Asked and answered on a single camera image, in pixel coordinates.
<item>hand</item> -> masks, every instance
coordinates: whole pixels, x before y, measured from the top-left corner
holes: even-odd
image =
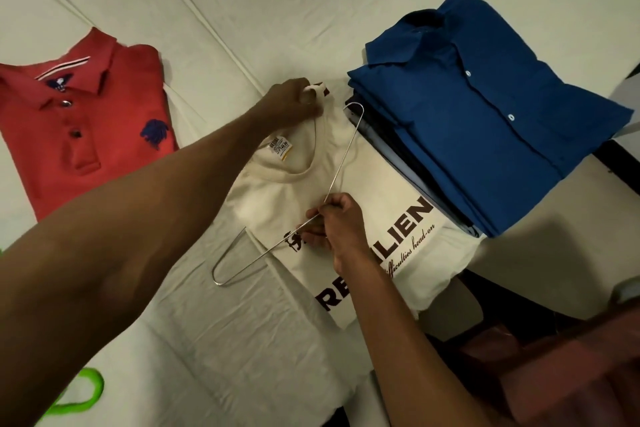
[[[315,102],[314,92],[311,92],[312,103],[300,102],[302,90],[308,85],[309,80],[306,78],[287,80],[282,84],[274,85],[248,111],[248,115],[251,115],[256,123],[267,131],[267,134],[319,117],[323,114],[323,108]]]
[[[302,239],[333,252],[333,268],[338,275],[344,277],[352,264],[372,261],[362,210],[349,194],[330,194],[325,204],[307,211],[307,218],[317,214],[321,218],[302,229]]]

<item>red polo shirt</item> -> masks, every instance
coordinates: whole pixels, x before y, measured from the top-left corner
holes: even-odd
[[[177,148],[157,50],[96,28],[55,61],[0,64],[0,131],[38,221]]]

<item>stack of folded shirts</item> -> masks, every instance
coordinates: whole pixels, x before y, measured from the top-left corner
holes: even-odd
[[[366,52],[361,133],[470,234],[507,230],[632,114],[562,82],[482,0],[412,12]]]

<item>metal hanger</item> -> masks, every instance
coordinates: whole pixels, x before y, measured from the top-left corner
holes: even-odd
[[[344,155],[342,156],[342,160],[340,161],[340,165],[338,166],[337,171],[335,172],[335,175],[333,176],[333,180],[331,181],[331,185],[329,186],[329,191],[327,191],[326,196],[324,197],[323,203],[326,203],[327,198],[329,197],[329,195],[331,194],[331,190],[333,188],[333,184],[335,184],[335,180],[338,179],[338,174],[340,173],[340,170],[342,169],[342,165],[344,164],[344,160],[347,158],[347,154],[349,153],[349,149],[351,149],[351,144],[353,144],[353,140],[356,138],[356,134],[358,133],[358,127],[360,126],[360,122],[362,121],[362,116],[364,115],[364,107],[362,106],[361,103],[358,103],[357,101],[352,101],[351,103],[347,103],[347,105],[344,106],[344,108],[348,108],[351,105],[357,105],[358,107],[360,107],[360,109],[362,110],[362,113],[360,114],[360,118],[358,118],[358,123],[356,124],[356,128],[353,131],[353,135],[351,136],[351,140],[349,141],[349,145],[347,146],[347,150],[344,152]],[[235,274],[233,274],[231,277],[229,277],[228,279],[226,279],[224,282],[218,282],[216,280],[216,268],[218,268],[218,266],[220,265],[220,262],[222,262],[222,260],[227,256],[227,253],[229,252],[229,250],[231,250],[234,245],[237,243],[237,241],[240,239],[240,237],[242,236],[242,234],[244,233],[244,231],[246,231],[246,227],[244,227],[242,230],[240,230],[240,233],[237,234],[236,238],[233,239],[233,241],[231,242],[231,245],[229,245],[227,247],[227,249],[224,251],[224,253],[220,256],[220,258],[216,261],[216,263],[213,265],[213,268],[211,269],[211,276],[213,277],[213,283],[216,284],[217,286],[224,286],[225,284],[227,284],[229,281],[233,280],[235,277],[237,277],[238,275],[240,275],[242,272],[244,272],[246,269],[248,269],[250,266],[252,266],[255,262],[257,262],[258,260],[260,260],[262,257],[264,257],[264,255],[267,255],[267,253],[269,253],[271,250],[273,250],[274,248],[276,248],[276,246],[280,245],[281,243],[283,243],[287,238],[289,238],[290,236],[296,234],[300,229],[302,229],[305,225],[308,225],[308,223],[310,223],[311,221],[315,220],[318,216],[320,216],[319,214],[316,214],[315,216],[309,218],[308,220],[306,220],[302,225],[300,225],[298,228],[296,228],[295,230],[293,230],[292,232],[289,232],[288,234],[285,235],[285,237],[280,240],[279,242],[277,242],[275,245],[273,245],[271,248],[269,248],[266,252],[264,253],[260,253],[260,255],[258,257],[256,257],[255,259],[253,259],[251,262],[249,262],[248,264],[246,264],[244,267],[242,267],[240,270],[238,270]]]

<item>shirt collar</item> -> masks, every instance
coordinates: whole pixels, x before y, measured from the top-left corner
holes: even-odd
[[[367,64],[407,62],[420,44],[428,44],[432,49],[442,47],[450,42],[449,26],[449,18],[439,10],[411,12],[366,43]]]
[[[44,81],[36,80],[36,77],[54,66],[89,56],[86,63],[73,68],[74,76],[67,87],[98,94],[102,75],[111,66],[115,46],[116,38],[93,27],[89,34],[57,60],[28,66],[0,64],[0,81],[4,81],[25,103],[39,109],[52,98],[60,98],[60,92],[47,86]],[[69,72],[62,68],[60,72],[52,73],[52,77],[64,71]]]

